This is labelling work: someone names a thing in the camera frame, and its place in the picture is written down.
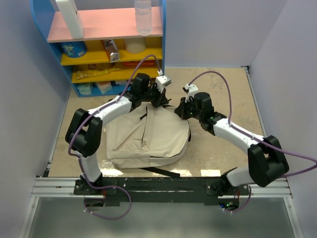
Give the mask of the beige student backpack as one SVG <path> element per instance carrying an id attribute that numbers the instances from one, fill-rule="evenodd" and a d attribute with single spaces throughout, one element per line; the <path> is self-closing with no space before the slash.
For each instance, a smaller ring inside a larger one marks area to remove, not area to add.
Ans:
<path id="1" fill-rule="evenodd" d="M 184 154 L 191 131 L 173 107 L 143 103 L 106 126 L 106 156 L 121 169 L 161 167 Z"/>

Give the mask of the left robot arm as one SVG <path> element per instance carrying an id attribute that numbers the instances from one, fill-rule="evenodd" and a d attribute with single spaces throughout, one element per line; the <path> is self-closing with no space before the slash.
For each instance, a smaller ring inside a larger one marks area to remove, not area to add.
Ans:
<path id="1" fill-rule="evenodd" d="M 154 82 L 144 74 L 138 73 L 132 84 L 109 102 L 95 109 L 75 111 L 67 130 L 65 141 L 69 144 L 68 154 L 77 157 L 82 171 L 85 189 L 91 194 L 98 194 L 103 186 L 102 173 L 98 166 L 96 152 L 101 144 L 102 130 L 105 125 L 121 115 L 127 114 L 143 102 L 150 102 L 157 108 L 167 105 L 166 86 L 171 80 L 166 75 L 159 75 Z"/>

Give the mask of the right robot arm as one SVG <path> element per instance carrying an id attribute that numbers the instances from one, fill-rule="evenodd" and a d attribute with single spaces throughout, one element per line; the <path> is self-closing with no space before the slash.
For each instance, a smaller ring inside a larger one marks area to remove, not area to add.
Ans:
<path id="1" fill-rule="evenodd" d="M 289 164 L 276 137 L 252 135 L 229 123 L 225 115 L 214 110 L 208 93 L 199 92 L 189 99 L 182 97 L 174 112 L 183 120 L 197 119 L 204 131 L 230 142 L 248 156 L 247 167 L 233 168 L 221 175 L 219 193 L 231 195 L 245 184 L 265 187 L 289 172 Z"/>

